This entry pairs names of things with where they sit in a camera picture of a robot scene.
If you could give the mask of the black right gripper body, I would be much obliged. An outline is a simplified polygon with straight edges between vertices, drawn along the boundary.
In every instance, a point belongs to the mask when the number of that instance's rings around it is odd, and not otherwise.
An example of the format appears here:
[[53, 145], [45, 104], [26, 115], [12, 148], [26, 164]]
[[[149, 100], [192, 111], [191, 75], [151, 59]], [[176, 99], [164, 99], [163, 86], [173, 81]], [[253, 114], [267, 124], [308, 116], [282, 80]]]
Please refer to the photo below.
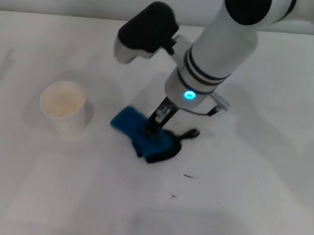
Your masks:
[[148, 119], [148, 126], [154, 129], [163, 128], [166, 123], [179, 111], [179, 108], [166, 97]]

